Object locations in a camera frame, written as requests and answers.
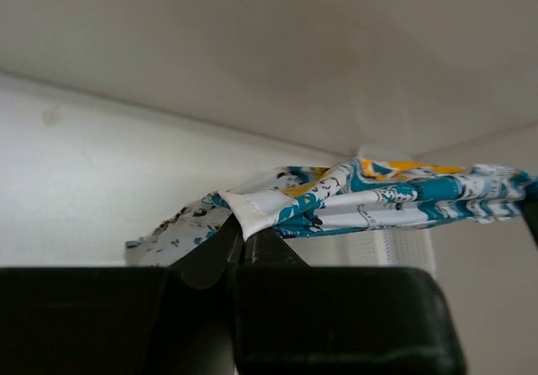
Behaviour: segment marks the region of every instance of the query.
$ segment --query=white ceiling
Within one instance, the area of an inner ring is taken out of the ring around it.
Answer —
[[[0,0],[0,68],[348,154],[538,120],[538,0]]]

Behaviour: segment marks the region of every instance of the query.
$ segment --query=yellow pattern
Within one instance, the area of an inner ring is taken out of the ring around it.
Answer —
[[[366,177],[378,180],[386,181],[390,180],[393,182],[406,182],[408,180],[420,177],[421,175],[417,174],[418,172],[410,172],[413,169],[417,169],[420,172],[424,173],[424,176],[428,176],[427,172],[431,171],[440,175],[454,175],[457,173],[463,172],[465,168],[459,166],[438,166],[438,165],[429,165],[427,163],[420,162],[411,162],[411,161],[393,161],[393,162],[380,162],[375,161],[378,165],[384,166],[391,169],[391,172],[388,174],[382,174],[380,172],[375,172],[372,166],[372,161],[368,159],[362,159],[362,170]],[[324,174],[329,170],[328,167],[315,167],[314,175],[315,180],[309,183],[302,184],[300,186],[295,186],[281,190],[282,193],[290,197],[298,197],[305,194],[313,186],[315,186],[324,176]]]

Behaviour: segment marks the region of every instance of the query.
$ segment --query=patterned fabric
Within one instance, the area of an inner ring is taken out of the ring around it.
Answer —
[[[207,240],[233,212],[245,239],[274,226],[282,238],[388,228],[423,229],[460,219],[521,214],[538,179],[512,167],[435,166],[351,159],[332,168],[288,166],[228,192],[210,193],[128,242],[140,265],[169,265]]]

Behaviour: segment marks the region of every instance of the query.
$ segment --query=mark on wall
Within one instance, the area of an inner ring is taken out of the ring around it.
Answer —
[[[43,120],[43,124],[47,128],[55,127],[59,123],[61,123],[62,117],[60,113],[60,107],[56,106],[54,108],[51,108],[49,110],[45,110],[41,114],[41,119]]]

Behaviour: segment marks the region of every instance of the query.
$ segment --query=printed fabric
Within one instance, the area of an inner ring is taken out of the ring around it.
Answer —
[[[243,236],[274,227],[284,239],[363,230],[419,230],[470,219],[490,223],[538,199],[538,179],[508,166],[470,169],[351,159],[333,166],[287,166],[241,187],[210,193],[127,242],[141,266],[167,266],[212,236],[234,214]]]

